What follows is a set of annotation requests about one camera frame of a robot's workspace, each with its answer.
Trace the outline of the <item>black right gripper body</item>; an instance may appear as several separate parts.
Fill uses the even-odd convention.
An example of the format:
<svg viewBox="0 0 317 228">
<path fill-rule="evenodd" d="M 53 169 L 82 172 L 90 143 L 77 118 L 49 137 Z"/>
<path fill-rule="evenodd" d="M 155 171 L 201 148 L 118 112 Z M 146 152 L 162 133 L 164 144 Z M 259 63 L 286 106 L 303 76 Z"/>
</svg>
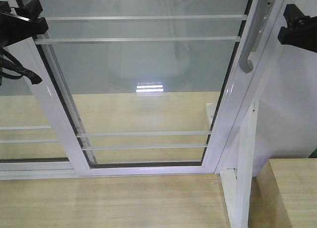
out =
<svg viewBox="0 0 317 228">
<path fill-rule="evenodd" d="M 304 15 L 295 4 L 287 4 L 283 14 L 287 27 L 281 27 L 278 40 L 311 52 L 317 51 L 317 17 Z"/>
</svg>

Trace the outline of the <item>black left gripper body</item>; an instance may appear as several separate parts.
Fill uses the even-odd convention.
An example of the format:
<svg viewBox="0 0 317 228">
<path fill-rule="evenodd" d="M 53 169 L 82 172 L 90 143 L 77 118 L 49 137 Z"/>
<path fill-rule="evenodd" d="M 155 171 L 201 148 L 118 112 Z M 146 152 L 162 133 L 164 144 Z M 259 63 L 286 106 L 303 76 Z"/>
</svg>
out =
<svg viewBox="0 0 317 228">
<path fill-rule="evenodd" d="M 48 30 L 39 0 L 32 0 L 24 7 L 10 7 L 8 2 L 0 2 L 0 47 L 7 47 Z"/>
</svg>

